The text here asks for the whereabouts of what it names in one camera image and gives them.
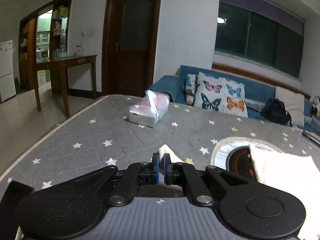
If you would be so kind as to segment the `dark wooden door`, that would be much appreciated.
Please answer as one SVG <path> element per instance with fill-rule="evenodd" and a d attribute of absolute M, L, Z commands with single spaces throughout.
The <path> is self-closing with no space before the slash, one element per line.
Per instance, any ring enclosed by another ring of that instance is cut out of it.
<path fill-rule="evenodd" d="M 161 0 L 107 0 L 103 94 L 144 96 L 153 82 Z"/>

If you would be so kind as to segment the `blue sofa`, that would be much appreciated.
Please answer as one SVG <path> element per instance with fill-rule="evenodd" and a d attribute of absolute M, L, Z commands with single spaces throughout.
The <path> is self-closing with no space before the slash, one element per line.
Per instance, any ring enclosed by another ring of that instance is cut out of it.
<path fill-rule="evenodd" d="M 165 75 L 150 90 L 167 94 L 170 101 L 262 121 L 275 119 L 265 108 L 280 102 L 291 124 L 319 134 L 319 118 L 301 93 L 209 69 L 180 66 L 177 76 Z"/>

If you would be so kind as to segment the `wooden side table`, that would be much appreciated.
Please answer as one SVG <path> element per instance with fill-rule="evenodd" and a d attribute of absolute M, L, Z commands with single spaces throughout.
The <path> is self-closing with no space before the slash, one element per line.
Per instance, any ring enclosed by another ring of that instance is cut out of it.
<path fill-rule="evenodd" d="M 68 73 L 67 69 L 80 66 L 83 64 L 91 65 L 91 86 L 92 86 L 92 97 L 95 100 L 97 98 L 97 82 L 96 82 L 96 58 L 97 55 L 87 55 L 87 56 L 68 56 L 58 59 L 48 59 L 44 61 L 35 62 L 33 64 L 32 70 L 34 74 L 40 70 L 56 70 L 60 74 L 61 81 L 61 92 L 63 98 L 63 106 L 65 110 L 66 118 L 69 118 L 69 102 L 68 102 Z"/>

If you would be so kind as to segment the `white refrigerator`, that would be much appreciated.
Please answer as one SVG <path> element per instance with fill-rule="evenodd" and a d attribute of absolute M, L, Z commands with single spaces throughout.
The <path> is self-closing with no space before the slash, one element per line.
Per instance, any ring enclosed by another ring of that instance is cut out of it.
<path fill-rule="evenodd" d="M 12 40 L 1 42 L 0 45 L 0 94 L 1 103 L 16 95 L 13 74 Z"/>

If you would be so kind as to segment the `dark window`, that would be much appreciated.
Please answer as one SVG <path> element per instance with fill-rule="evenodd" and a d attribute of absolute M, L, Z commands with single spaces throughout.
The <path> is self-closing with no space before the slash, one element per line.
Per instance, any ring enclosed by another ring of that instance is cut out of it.
<path fill-rule="evenodd" d="M 304 37 L 263 15 L 221 2 L 215 50 L 265 64 L 298 78 Z"/>

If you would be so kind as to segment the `round induction cooktop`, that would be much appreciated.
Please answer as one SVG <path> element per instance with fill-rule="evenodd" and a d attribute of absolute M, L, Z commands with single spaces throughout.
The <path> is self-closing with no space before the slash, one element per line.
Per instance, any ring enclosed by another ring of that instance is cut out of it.
<path fill-rule="evenodd" d="M 283 152 L 278 147 L 262 140 L 246 137 L 227 137 L 215 145 L 210 165 L 257 181 L 249 148 L 251 144 L 259 150 Z"/>

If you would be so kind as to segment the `panda plush toy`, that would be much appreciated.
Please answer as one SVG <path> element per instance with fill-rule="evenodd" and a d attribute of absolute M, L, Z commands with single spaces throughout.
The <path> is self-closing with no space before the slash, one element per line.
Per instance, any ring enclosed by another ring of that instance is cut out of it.
<path fill-rule="evenodd" d="M 313 98 L 310 114 L 320 117 L 320 96 L 315 96 Z"/>

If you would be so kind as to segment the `butterfly print pillow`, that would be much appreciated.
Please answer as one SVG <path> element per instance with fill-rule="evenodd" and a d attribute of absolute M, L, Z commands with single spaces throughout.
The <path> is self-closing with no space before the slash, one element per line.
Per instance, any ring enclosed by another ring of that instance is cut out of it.
<path fill-rule="evenodd" d="M 190 106 L 248 117 L 245 85 L 238 81 L 203 72 L 187 74 L 184 96 L 185 103 Z"/>

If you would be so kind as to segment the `cream garment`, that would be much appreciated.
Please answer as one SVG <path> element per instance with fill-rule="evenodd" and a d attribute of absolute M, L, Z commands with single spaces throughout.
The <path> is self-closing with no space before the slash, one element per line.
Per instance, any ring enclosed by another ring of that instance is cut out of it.
<path fill-rule="evenodd" d="M 209 207 L 230 232 L 247 239 L 319 239 L 319 170 L 311 156 L 249 146 L 257 181 L 209 165 L 197 171 L 181 161 L 180 183 L 193 203 Z"/>

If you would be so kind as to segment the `grey star tablecloth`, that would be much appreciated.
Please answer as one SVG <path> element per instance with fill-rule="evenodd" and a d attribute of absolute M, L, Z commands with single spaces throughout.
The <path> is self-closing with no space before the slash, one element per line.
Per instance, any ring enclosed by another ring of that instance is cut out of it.
<path fill-rule="evenodd" d="M 1 191 L 13 180 L 39 190 L 110 164 L 126 168 L 149 161 L 162 145 L 203 169 L 217 143 L 228 137 L 263 140 L 319 164 L 319 147 L 292 127 L 171 103 L 149 128 L 128 121 L 129 108 L 137 102 L 111 95 L 86 107 L 22 155 L 1 178 Z"/>

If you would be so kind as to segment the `tissue box with pink pack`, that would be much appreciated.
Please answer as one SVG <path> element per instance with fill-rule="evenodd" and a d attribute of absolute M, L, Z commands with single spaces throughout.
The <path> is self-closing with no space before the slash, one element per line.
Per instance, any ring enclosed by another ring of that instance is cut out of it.
<path fill-rule="evenodd" d="M 145 97 L 129 108 L 129 121 L 138 125 L 154 127 L 169 109 L 167 94 L 145 91 Z"/>

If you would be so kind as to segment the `wooden display cabinet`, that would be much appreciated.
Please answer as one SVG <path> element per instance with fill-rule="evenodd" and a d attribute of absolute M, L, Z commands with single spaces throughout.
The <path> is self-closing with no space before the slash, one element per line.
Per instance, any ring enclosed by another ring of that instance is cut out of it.
<path fill-rule="evenodd" d="M 53 0 L 20 21 L 18 66 L 20 87 L 33 89 L 34 63 L 67 56 L 72 0 Z"/>

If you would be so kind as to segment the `beige cushion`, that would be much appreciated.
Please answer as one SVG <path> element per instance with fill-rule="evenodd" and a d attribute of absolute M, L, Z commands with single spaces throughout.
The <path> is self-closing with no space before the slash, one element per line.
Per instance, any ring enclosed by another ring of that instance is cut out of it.
<path fill-rule="evenodd" d="M 286 111 L 291 115 L 293 126 L 304 126 L 304 95 L 282 87 L 275 88 L 275 99 L 283 102 Z"/>

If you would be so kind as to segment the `black backpack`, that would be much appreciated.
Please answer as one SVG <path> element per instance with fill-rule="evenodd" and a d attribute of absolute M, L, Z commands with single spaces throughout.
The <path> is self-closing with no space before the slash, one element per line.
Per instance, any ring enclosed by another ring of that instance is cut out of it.
<path fill-rule="evenodd" d="M 260 115 L 276 124 L 292 126 L 291 115 L 285 109 L 284 103 L 278 99 L 269 99 L 261 110 Z"/>

